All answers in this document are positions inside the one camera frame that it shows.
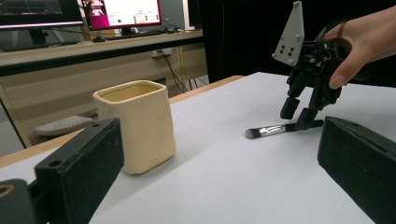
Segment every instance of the power outlet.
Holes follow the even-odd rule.
[[[163,56],[163,54],[165,54],[165,55],[170,55],[170,54],[172,54],[172,48],[167,48],[167,49],[156,49],[156,50],[153,50],[153,51],[151,52],[151,56],[152,56],[153,58],[155,58],[155,57],[161,57],[161,56]]]

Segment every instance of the black curtain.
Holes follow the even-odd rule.
[[[272,58],[289,18],[291,0],[199,0],[209,81],[268,72],[288,75],[291,67]],[[314,40],[331,21],[357,18],[392,7],[396,1],[303,2],[305,40]],[[372,78],[362,84],[396,87],[396,56],[370,64]]]

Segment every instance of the pen holder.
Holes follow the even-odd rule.
[[[125,173],[143,174],[175,154],[166,86],[138,80],[97,91],[92,97],[99,120],[120,119]]]

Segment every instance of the table surface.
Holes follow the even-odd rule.
[[[245,137],[289,122],[279,117],[286,80],[256,73],[171,104],[176,155],[143,175],[121,171],[91,223],[374,223],[318,165],[322,128]],[[348,84],[317,118],[348,119],[395,141],[395,94]],[[3,167],[1,180],[33,181],[53,150]]]

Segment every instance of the computer monitor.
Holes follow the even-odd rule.
[[[81,0],[91,31],[120,29],[130,35],[133,28],[162,25],[159,0]]]
[[[83,24],[76,0],[0,0],[0,31],[29,30],[34,44],[46,43],[42,29]]]
[[[202,28],[201,13],[198,0],[188,0],[189,5],[189,24],[195,29]]]

